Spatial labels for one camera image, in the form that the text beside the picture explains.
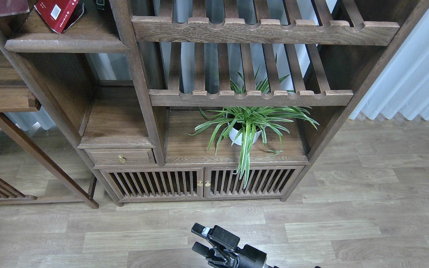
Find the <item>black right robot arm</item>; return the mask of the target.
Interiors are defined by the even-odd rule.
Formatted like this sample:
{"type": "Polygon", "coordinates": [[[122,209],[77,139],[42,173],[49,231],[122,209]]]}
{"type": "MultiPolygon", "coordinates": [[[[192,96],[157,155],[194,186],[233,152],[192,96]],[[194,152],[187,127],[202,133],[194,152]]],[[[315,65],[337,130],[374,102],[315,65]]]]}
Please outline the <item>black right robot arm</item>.
{"type": "Polygon", "coordinates": [[[249,244],[267,254],[267,262],[281,268],[313,268],[317,264],[335,261],[331,242],[301,229],[291,233],[291,224],[248,223],[222,226],[238,236],[237,246],[249,244]]]}

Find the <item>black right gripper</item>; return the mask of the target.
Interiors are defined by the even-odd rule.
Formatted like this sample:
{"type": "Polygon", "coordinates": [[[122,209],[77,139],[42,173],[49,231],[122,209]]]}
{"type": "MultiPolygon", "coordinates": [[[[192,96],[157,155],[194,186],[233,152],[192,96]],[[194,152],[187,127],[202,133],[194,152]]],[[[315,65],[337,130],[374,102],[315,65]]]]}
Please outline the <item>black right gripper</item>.
{"type": "Polygon", "coordinates": [[[213,228],[194,223],[192,233],[206,239],[212,248],[195,242],[192,251],[203,256],[214,268],[267,268],[267,254],[246,244],[239,248],[240,238],[215,225],[213,228]]]}

